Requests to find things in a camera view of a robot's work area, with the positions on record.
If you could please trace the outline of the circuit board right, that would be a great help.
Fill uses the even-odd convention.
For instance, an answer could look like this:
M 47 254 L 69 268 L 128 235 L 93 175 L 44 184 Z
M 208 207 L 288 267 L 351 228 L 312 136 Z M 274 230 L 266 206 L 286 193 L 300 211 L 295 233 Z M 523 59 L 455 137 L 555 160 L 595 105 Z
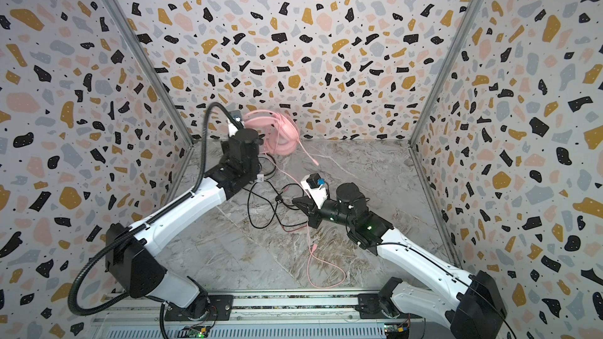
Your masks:
M 386 324 L 384 332 L 386 339 L 409 339 L 410 326 L 408 323 Z

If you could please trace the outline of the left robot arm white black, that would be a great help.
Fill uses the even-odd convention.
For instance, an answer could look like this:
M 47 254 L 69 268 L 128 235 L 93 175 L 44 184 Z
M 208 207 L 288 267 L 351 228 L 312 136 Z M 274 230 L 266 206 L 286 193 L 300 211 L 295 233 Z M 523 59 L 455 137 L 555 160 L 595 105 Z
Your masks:
M 105 256 L 106 268 L 125 292 L 132 298 L 166 301 L 190 320 L 200 320 L 209 314 L 210 300 L 204 288 L 168 270 L 155 256 L 202 215 L 256 181 L 261 169 L 258 159 L 261 144 L 256 130 L 238 130 L 221 144 L 220 163 L 205 172 L 200 187 L 183 194 L 174 209 L 154 213 L 128 228 L 121 224 L 110 227 L 107 232 L 110 241 L 142 228 Z

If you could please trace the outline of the right aluminium corner post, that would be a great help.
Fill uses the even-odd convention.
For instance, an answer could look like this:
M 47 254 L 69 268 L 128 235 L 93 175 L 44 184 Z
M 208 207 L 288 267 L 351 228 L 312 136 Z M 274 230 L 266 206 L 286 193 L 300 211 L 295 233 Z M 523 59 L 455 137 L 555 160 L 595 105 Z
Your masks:
M 461 52 L 463 48 L 466 37 L 468 36 L 472 23 L 474 22 L 477 13 L 481 7 L 483 0 L 470 0 L 467 6 L 467 10 L 463 19 L 459 25 L 457 32 L 455 33 L 454 39 L 452 39 L 452 44 L 445 55 L 444 62 L 442 64 L 441 70 L 439 71 L 437 78 L 434 83 L 434 87 L 430 92 L 430 95 L 425 100 L 425 105 L 423 107 L 422 113 L 419 116 L 419 120 L 416 123 L 416 128 L 414 129 L 409 145 L 411 150 L 413 150 L 416 144 L 419 143 L 421 138 L 421 133 L 424 128 L 427 126 L 427 122 L 429 121 L 430 112 L 436 105 L 436 100 L 444 89 L 444 84 L 448 79 L 449 74 L 452 71 L 452 68 L 455 64 L 456 58 Z

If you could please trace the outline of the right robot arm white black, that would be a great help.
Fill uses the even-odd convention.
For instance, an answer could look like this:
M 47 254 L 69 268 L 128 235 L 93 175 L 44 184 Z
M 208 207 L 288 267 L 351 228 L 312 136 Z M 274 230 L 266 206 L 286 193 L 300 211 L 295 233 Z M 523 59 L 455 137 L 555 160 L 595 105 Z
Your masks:
M 456 338 L 498 337 L 507 310 L 488 273 L 471 274 L 424 250 L 371 211 L 354 183 L 339 185 L 334 198 L 318 174 L 307 176 L 301 187 L 304 194 L 293 204 L 307 216 L 309 227 L 318 229 L 324 221 L 340 224 L 359 248 L 403 268 L 422 283 L 417 288 L 391 278 L 377 293 L 373 313 L 392 319 L 405 313 L 418 315 L 449 329 Z

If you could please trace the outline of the green circuit board left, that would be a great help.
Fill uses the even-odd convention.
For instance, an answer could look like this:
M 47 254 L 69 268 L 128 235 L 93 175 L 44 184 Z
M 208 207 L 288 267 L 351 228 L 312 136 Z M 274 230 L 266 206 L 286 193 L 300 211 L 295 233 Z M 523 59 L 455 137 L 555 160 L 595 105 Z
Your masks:
M 180 338 L 208 338 L 209 336 L 209 326 L 188 326 L 180 332 Z

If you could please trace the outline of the left aluminium corner post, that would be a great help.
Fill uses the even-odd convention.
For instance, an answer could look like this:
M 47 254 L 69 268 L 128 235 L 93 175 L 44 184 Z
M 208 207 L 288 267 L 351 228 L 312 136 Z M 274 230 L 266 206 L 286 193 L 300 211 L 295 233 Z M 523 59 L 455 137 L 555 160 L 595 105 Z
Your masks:
M 157 94 L 158 100 L 163 105 L 163 108 L 169 118 L 172 120 L 174 129 L 180 133 L 188 147 L 193 146 L 194 140 L 192 135 L 188 132 L 182 117 L 179 115 L 177 109 L 175 108 L 174 102 L 171 100 L 171 96 L 168 94 L 163 85 L 163 81 L 154 69 L 154 65 L 149 59 L 147 53 L 144 51 L 141 42 L 138 40 L 137 33 L 130 25 L 128 16 L 124 12 L 120 1 L 101 0 L 101 2 L 113 19 L 114 25 L 116 25 L 118 28 L 123 40 L 128 46 L 130 52 L 133 54 L 135 61 L 138 62 L 142 75 L 149 80 L 151 87 Z

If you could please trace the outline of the aluminium corner post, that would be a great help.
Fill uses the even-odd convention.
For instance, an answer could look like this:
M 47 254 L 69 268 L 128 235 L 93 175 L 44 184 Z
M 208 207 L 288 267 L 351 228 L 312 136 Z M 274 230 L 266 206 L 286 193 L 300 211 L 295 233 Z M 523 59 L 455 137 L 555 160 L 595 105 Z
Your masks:
M 149 80 L 151 87 L 157 94 L 158 100 L 163 105 L 163 108 L 169 118 L 172 120 L 174 129 L 180 133 L 188 147 L 193 146 L 194 140 L 192 135 L 188 132 L 182 117 L 179 115 L 177 109 L 175 108 L 174 102 L 171 100 L 171 96 L 168 94 L 163 85 L 163 81 L 154 69 L 154 65 L 149 59 L 147 53 L 144 51 L 141 42 L 138 40 L 137 33 L 130 25 L 128 16 L 124 12 L 120 1 L 101 0 L 101 2 L 113 19 L 114 25 L 116 25 L 118 28 L 123 40 L 128 46 L 130 52 L 133 54 L 135 61 L 138 62 L 142 75 Z
M 423 107 L 422 113 L 419 116 L 419 120 L 416 123 L 416 128 L 414 129 L 409 145 L 411 150 L 413 150 L 416 144 L 419 143 L 421 138 L 421 133 L 424 128 L 427 126 L 427 122 L 429 121 L 430 112 L 436 105 L 436 100 L 444 89 L 444 84 L 448 79 L 449 74 L 452 71 L 452 68 L 455 64 L 456 58 L 461 52 L 463 48 L 466 37 L 468 36 L 472 23 L 474 22 L 477 13 L 481 7 L 483 0 L 470 0 L 467 6 L 467 10 L 463 19 L 459 25 L 457 32 L 455 33 L 454 39 L 452 39 L 452 44 L 445 55 L 444 62 L 442 64 L 441 70 L 439 71 L 437 78 L 434 83 L 434 87 L 430 92 L 430 95 L 425 100 L 425 105 Z

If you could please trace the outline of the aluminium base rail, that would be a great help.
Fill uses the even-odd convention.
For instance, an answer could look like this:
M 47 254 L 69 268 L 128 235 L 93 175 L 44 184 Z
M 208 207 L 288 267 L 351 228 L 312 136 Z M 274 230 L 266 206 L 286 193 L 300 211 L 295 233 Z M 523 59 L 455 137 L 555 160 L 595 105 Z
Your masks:
M 210 312 L 187 320 L 177 309 L 126 299 L 97 314 L 89 338 L 180 338 L 188 326 L 209 326 L 208 338 L 386 338 L 386 324 L 408 323 L 409 338 L 456 338 L 437 323 L 405 313 L 373 313 L 375 291 L 277 290 L 210 294 Z

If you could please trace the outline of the pink headphones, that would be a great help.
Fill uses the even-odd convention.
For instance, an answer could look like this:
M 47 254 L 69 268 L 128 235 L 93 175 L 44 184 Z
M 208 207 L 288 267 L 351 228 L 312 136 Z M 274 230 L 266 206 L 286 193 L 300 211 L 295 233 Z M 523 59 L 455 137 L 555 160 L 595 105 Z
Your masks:
M 306 151 L 301 143 L 301 134 L 294 121 L 276 111 L 254 110 L 243 116 L 243 122 L 246 128 L 261 131 L 264 135 L 264 149 L 266 153 L 272 155 L 291 155 L 298 146 L 315 164 L 319 165 L 317 160 Z

